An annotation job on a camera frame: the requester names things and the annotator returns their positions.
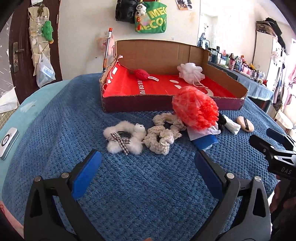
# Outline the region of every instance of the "grey wallpaper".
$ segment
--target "grey wallpaper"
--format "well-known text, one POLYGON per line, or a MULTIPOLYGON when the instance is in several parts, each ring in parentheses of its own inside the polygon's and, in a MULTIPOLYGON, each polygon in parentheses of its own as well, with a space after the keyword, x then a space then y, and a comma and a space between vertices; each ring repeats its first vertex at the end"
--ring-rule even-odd
POLYGON ((12 16, 0 32, 0 96, 13 88, 7 55, 11 18, 12 16))

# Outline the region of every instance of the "cardboard box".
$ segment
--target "cardboard box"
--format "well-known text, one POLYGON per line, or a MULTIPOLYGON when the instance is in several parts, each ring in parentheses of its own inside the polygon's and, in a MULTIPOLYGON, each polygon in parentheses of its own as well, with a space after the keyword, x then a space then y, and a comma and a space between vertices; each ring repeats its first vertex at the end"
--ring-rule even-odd
MULTIPOLYGON (((160 40, 120 40, 115 43, 115 58, 122 55, 119 63, 128 69, 144 69, 150 74, 178 75, 177 66, 195 63, 203 74, 231 92, 235 98, 212 97, 219 110, 239 110, 247 96, 247 89, 225 72, 207 64, 208 51, 182 43, 160 40)), ((167 111, 172 110, 173 95, 137 94, 131 96, 104 97, 104 88, 110 70, 108 67, 100 79, 100 91, 105 112, 167 111)))

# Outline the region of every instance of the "green plush toy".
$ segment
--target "green plush toy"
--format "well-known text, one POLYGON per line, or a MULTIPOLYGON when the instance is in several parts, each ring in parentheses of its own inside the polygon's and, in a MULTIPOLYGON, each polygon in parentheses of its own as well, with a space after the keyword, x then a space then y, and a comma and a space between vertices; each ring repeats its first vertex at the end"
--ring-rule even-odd
POLYGON ((54 42, 53 38, 52 38, 52 32, 54 31, 52 28, 52 23, 51 21, 47 20, 45 21, 43 27, 41 28, 42 31, 42 36, 49 41, 50 44, 52 44, 54 42))

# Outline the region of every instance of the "white wardrobe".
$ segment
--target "white wardrobe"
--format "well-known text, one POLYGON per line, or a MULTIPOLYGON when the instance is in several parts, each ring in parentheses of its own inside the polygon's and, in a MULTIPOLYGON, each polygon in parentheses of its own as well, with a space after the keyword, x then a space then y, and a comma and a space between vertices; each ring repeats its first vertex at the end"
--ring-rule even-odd
POLYGON ((275 90, 276 84, 280 78, 285 52, 278 41, 269 34, 257 32, 255 55, 253 65, 255 68, 260 66, 260 70, 265 73, 267 88, 275 90), (276 51, 281 57, 281 61, 275 63, 272 58, 272 52, 276 51))

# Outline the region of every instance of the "photo on wall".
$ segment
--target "photo on wall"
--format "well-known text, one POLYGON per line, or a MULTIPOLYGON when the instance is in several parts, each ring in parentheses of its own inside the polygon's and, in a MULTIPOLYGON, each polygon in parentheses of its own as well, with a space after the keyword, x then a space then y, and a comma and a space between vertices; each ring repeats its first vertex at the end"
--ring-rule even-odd
POLYGON ((180 10, 192 10, 191 0, 176 0, 180 10))

